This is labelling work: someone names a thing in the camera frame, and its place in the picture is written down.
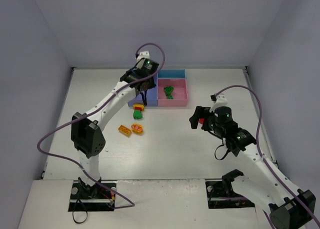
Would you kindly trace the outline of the teal container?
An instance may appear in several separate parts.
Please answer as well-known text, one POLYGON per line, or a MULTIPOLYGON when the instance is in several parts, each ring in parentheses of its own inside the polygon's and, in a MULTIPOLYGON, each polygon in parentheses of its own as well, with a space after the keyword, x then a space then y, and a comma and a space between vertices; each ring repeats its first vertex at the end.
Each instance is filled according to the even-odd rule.
POLYGON ((159 79, 185 79, 186 72, 184 69, 162 69, 157 77, 159 79))

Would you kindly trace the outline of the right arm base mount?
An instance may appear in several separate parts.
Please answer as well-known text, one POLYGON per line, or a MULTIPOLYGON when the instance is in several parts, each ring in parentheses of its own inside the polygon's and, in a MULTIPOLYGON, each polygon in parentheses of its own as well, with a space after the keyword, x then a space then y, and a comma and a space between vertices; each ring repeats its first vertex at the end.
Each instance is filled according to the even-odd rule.
POLYGON ((227 192, 221 179, 206 179, 207 205, 211 210, 254 208, 255 204, 233 191, 227 192))

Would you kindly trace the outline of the yellow flat lego brick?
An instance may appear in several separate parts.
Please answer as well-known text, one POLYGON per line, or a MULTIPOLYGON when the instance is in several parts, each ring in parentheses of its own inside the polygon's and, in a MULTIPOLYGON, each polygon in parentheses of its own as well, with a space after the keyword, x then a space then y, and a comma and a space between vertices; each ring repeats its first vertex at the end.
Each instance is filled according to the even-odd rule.
POLYGON ((126 137, 129 137, 132 134, 132 130, 124 125, 120 125, 118 131, 126 137))

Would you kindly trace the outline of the green curved lego brick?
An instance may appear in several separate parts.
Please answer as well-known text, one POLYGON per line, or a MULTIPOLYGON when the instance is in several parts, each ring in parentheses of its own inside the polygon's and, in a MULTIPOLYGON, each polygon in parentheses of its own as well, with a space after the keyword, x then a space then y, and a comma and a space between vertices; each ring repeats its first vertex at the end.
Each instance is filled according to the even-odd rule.
POLYGON ((174 91, 174 87, 173 86, 166 86, 163 88, 163 91, 166 96, 170 96, 174 91))

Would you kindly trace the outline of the yellow printed round lego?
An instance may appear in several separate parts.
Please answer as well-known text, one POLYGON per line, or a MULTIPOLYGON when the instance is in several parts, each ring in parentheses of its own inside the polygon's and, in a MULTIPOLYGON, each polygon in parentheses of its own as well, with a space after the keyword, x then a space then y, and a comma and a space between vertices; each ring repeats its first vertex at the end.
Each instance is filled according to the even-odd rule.
POLYGON ((142 134, 144 132, 144 128, 141 124, 133 123, 131 125, 131 130, 135 134, 142 134))

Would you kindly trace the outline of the large blue container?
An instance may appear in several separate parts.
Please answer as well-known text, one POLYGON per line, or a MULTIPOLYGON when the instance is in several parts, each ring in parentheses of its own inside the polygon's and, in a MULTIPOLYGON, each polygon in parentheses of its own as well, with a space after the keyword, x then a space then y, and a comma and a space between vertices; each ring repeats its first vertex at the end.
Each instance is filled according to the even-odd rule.
MULTIPOLYGON (((147 96, 146 102, 148 107, 158 106, 158 87, 157 86, 152 89, 148 89, 146 96, 147 96)), ((144 104, 142 100, 142 96, 140 94, 127 103, 129 107, 132 107, 134 104, 144 104)))

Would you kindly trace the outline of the yellow red green lego stack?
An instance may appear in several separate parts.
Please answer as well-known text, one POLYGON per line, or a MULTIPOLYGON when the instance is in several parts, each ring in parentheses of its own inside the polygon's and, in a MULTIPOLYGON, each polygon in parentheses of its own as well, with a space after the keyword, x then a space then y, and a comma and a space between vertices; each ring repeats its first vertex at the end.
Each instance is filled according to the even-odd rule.
POLYGON ((135 103, 132 106, 133 108, 133 118, 135 120, 141 120, 143 118, 143 111, 145 110, 145 106, 143 104, 135 103))

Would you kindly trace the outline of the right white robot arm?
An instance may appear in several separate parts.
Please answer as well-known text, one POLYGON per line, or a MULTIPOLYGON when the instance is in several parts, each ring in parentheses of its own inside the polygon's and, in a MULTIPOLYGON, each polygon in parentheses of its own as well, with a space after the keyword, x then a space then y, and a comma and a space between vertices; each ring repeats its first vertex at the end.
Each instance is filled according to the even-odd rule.
POLYGON ((300 189, 273 164, 250 132, 233 120, 230 107, 197 106, 189 118, 191 128, 196 129, 200 120, 202 130, 215 133, 235 156, 235 169, 222 176, 227 193, 261 208, 276 229, 299 229, 313 220, 315 195, 300 189))

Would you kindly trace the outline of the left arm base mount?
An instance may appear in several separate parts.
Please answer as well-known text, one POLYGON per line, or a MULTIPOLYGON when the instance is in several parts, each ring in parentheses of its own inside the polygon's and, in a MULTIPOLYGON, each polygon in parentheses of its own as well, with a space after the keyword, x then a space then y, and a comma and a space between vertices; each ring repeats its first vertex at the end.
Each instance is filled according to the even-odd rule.
POLYGON ((116 194, 97 185, 89 193, 78 181, 73 181, 68 211, 69 212, 113 212, 116 194))

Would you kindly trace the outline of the pink container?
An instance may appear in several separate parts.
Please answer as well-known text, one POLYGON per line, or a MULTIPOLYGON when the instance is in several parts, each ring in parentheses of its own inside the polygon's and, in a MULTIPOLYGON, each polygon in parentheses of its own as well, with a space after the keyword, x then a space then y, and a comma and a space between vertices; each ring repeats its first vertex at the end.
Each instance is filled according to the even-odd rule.
POLYGON ((158 107, 186 107, 188 105, 188 87, 185 78, 160 78, 157 80, 158 107), (167 99, 164 88, 171 86, 173 99, 167 99))

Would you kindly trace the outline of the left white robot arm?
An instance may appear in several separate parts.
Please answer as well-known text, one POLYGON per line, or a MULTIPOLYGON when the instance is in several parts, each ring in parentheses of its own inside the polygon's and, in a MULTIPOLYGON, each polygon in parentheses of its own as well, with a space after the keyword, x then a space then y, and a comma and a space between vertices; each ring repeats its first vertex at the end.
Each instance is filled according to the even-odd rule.
POLYGON ((78 152, 80 164, 86 173, 82 174, 78 181, 87 190, 101 181, 99 172, 99 154, 106 145, 103 130, 111 118, 129 101, 139 94, 156 86, 154 78, 139 81, 154 74, 159 64, 148 58, 141 58, 133 69, 129 69, 111 92, 103 98, 95 107, 81 114, 79 112, 72 119, 82 116, 87 118, 71 125, 71 141, 78 152))

